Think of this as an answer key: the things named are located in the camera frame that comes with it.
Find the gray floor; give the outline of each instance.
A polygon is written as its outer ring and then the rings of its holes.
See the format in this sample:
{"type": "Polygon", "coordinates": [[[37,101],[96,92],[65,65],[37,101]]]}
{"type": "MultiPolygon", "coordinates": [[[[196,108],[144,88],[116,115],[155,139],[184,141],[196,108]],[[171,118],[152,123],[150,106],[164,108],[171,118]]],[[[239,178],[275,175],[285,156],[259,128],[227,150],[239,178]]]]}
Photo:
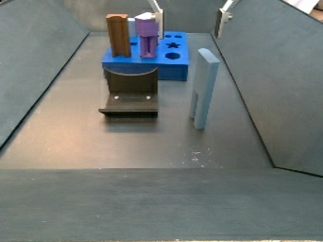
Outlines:
{"type": "Polygon", "coordinates": [[[323,180],[271,167],[224,65],[204,131],[191,80],[159,82],[156,120],[106,120],[105,48],[92,34],[1,150],[0,241],[321,239],[323,180]]]}
{"type": "Polygon", "coordinates": [[[321,187],[277,169],[0,170],[0,240],[321,240],[321,187]]]}
{"type": "Polygon", "coordinates": [[[187,82],[159,81],[156,119],[105,119],[105,33],[90,34],[0,154],[0,168],[271,168],[225,65],[219,68],[204,130],[188,117],[196,51],[209,34],[188,34],[187,82]]]}

